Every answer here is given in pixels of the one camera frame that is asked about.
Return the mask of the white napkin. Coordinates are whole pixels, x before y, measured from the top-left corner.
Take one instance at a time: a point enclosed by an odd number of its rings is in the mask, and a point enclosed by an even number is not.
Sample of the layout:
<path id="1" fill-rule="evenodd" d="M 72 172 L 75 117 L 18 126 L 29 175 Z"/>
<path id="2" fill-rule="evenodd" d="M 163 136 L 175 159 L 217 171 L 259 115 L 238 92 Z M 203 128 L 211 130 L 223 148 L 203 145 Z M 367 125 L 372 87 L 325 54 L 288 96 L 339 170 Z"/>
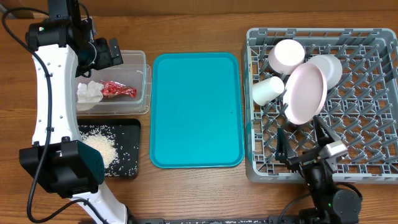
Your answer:
<path id="1" fill-rule="evenodd" d="M 77 89 L 77 96 L 79 103 L 97 103 L 103 99 L 102 90 L 104 85 L 94 81 L 88 84 L 79 83 Z"/>

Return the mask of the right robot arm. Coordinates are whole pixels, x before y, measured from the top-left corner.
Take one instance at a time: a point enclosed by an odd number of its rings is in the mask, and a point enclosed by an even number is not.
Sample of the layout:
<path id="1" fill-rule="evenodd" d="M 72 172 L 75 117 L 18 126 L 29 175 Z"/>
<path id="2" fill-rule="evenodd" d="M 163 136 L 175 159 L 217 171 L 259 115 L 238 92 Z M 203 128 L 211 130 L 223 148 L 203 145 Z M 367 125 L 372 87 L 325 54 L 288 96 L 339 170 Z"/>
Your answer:
<path id="1" fill-rule="evenodd" d="M 358 223 L 363 196 L 352 184 L 335 182 L 339 159 L 348 155 L 341 137 L 318 116 L 313 117 L 316 146 L 294 153 L 283 129 L 277 130 L 275 159 L 289 170 L 297 171 L 308 185 L 309 193 L 290 202 L 281 212 L 278 223 L 287 223 L 286 211 L 299 200 L 310 196 L 314 207 L 299 211 L 292 223 Z"/>

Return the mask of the large white plate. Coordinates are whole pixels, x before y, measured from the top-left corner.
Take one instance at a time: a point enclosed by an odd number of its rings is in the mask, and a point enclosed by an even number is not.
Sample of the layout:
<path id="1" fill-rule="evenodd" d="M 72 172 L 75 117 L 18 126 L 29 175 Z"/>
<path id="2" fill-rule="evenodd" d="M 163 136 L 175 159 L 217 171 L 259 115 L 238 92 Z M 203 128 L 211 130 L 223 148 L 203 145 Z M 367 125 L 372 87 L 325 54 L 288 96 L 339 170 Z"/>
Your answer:
<path id="1" fill-rule="evenodd" d="M 287 107 L 284 113 L 296 125 L 309 122 L 326 100 L 326 78 L 312 63 L 299 65 L 288 78 L 285 89 L 282 102 Z"/>

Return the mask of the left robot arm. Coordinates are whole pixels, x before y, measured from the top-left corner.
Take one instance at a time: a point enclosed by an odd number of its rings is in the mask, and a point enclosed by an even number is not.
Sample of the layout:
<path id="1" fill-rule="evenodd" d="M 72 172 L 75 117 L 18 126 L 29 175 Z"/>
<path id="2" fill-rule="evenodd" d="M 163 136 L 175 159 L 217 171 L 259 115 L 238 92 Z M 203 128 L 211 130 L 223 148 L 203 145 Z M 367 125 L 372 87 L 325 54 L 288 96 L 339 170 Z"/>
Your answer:
<path id="1" fill-rule="evenodd" d="M 31 24 L 22 43 L 37 74 L 37 121 L 20 164 L 33 186 L 79 204 L 96 223 L 133 223 L 104 181 L 101 154 L 83 143 L 76 118 L 75 78 L 121 64 L 118 42 L 95 37 L 78 1 L 49 1 L 48 7 L 47 18 Z"/>

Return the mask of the pale green cup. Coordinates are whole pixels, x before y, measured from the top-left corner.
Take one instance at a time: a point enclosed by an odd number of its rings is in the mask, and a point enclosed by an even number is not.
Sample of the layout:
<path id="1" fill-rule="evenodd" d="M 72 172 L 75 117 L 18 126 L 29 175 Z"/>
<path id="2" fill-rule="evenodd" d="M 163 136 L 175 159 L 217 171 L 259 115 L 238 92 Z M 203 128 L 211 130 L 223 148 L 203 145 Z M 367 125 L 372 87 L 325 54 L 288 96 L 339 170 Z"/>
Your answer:
<path id="1" fill-rule="evenodd" d="M 279 77 L 270 77 L 253 84 L 252 98 L 256 104 L 264 106 L 274 98 L 277 98 L 284 90 L 284 83 Z"/>

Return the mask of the red foil wrapper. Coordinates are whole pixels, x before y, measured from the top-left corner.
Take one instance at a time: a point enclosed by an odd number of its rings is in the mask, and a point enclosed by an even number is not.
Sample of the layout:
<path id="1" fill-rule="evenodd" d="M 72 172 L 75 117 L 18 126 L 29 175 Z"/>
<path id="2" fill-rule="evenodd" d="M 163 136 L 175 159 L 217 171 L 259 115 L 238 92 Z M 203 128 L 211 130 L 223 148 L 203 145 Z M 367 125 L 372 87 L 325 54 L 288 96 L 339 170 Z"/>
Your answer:
<path id="1" fill-rule="evenodd" d="M 102 81 L 101 84 L 103 85 L 101 92 L 105 97 L 110 98 L 119 95 L 127 95 L 131 98 L 136 97 L 137 90 L 131 86 L 126 86 L 114 81 Z"/>

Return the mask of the grey bowl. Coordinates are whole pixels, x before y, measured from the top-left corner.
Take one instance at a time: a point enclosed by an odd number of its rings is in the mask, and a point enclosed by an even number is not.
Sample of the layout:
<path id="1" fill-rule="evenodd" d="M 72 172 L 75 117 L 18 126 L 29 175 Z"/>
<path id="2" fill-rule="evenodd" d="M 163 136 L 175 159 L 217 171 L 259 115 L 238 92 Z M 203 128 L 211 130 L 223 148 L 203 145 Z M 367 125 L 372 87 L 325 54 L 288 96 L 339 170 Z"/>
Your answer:
<path id="1" fill-rule="evenodd" d="M 327 88 L 330 90 L 335 87 L 343 74 L 343 67 L 340 60 L 332 54 L 316 55 L 308 63 L 316 65 L 326 78 Z"/>

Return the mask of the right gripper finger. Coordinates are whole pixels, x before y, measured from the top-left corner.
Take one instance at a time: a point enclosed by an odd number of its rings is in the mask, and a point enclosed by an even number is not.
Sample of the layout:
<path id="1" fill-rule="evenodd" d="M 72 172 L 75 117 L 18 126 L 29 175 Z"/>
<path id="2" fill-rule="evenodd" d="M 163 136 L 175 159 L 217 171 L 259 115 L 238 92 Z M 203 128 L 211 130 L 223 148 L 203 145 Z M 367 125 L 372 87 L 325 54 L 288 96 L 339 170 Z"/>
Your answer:
<path id="1" fill-rule="evenodd" d="M 319 116 L 313 117 L 313 127 L 319 146 L 326 146 L 341 140 L 341 137 L 331 129 Z"/>
<path id="2" fill-rule="evenodd" d="M 288 164 L 291 158 L 295 157 L 286 135 L 282 128 L 277 129 L 277 147 L 275 152 L 275 159 L 284 164 Z"/>

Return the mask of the small pink-white bowl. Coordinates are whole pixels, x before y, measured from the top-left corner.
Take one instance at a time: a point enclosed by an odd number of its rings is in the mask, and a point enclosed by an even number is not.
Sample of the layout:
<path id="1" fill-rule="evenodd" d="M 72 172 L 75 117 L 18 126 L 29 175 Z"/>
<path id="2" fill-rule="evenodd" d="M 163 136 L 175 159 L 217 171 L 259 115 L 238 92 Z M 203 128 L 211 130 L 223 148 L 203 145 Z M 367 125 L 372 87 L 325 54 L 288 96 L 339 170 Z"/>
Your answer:
<path id="1" fill-rule="evenodd" d="M 278 42 L 269 52 L 268 61 L 271 69 L 277 73 L 290 75 L 305 58 L 304 47 L 292 39 Z"/>

